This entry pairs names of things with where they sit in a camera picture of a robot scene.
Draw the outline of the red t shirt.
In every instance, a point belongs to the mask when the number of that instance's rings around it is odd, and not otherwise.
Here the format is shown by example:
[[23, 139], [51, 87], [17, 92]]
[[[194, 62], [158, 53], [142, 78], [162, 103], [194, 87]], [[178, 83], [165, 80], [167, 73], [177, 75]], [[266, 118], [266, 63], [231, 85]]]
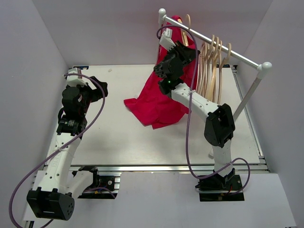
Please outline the red t shirt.
[[[179, 41], [182, 43], [181, 29], [171, 27], [173, 42]], [[159, 47], [157, 64], [160, 63], [167, 54], [167, 50], [162, 46]], [[190, 87], [195, 61], [192, 61], [188, 66], [185, 66], [184, 75], [181, 79]], [[124, 105], [129, 111], [143, 124], [144, 126], [151, 125], [153, 129], [162, 128], [175, 124], [180, 119], [188, 114], [188, 108], [181, 103], [178, 103], [168, 96], [163, 95], [160, 91], [158, 82], [161, 78], [152, 71], [149, 78], [137, 98], [124, 99]]]

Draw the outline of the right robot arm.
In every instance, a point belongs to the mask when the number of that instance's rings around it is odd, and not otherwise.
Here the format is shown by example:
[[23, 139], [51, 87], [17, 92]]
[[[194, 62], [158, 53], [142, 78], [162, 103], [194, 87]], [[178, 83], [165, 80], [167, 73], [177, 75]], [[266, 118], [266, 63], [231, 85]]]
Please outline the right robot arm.
[[235, 123], [229, 105], [218, 105], [202, 97], [183, 82], [183, 69], [196, 57], [196, 51], [180, 42], [163, 45], [167, 54], [154, 67], [155, 74], [161, 78], [158, 82], [162, 94], [187, 106], [205, 123], [204, 137], [212, 146], [214, 156], [215, 185], [226, 189], [231, 185], [235, 174], [231, 162], [231, 139]]

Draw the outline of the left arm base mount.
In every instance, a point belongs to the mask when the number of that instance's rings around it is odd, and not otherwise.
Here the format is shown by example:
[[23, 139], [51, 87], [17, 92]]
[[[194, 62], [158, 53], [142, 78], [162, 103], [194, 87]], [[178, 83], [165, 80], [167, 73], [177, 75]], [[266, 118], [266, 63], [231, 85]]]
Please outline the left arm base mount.
[[113, 175], [100, 175], [94, 166], [82, 166], [78, 171], [88, 171], [93, 174], [93, 182], [78, 197], [79, 199], [115, 199], [118, 194], [118, 180]]

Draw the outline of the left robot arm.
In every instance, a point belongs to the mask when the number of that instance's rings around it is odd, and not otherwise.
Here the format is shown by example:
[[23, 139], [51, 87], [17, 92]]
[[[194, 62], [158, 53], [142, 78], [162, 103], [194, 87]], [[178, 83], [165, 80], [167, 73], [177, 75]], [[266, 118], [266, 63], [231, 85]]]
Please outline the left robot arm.
[[69, 220], [75, 200], [87, 188], [94, 190], [100, 185], [97, 168], [81, 168], [71, 180], [68, 174], [83, 134], [90, 127], [85, 118], [88, 108], [93, 102], [105, 100], [108, 84], [91, 76], [88, 80], [95, 85], [92, 89], [81, 74], [67, 74], [66, 79], [53, 153], [38, 187], [27, 194], [27, 202], [37, 218]]

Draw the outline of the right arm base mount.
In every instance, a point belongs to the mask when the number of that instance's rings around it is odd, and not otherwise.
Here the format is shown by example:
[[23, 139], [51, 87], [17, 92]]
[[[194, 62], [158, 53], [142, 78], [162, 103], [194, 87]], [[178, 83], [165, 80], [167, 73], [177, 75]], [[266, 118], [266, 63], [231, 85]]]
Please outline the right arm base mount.
[[244, 201], [243, 185], [239, 175], [234, 175], [225, 185], [214, 176], [199, 180], [195, 189], [199, 192], [200, 202]]

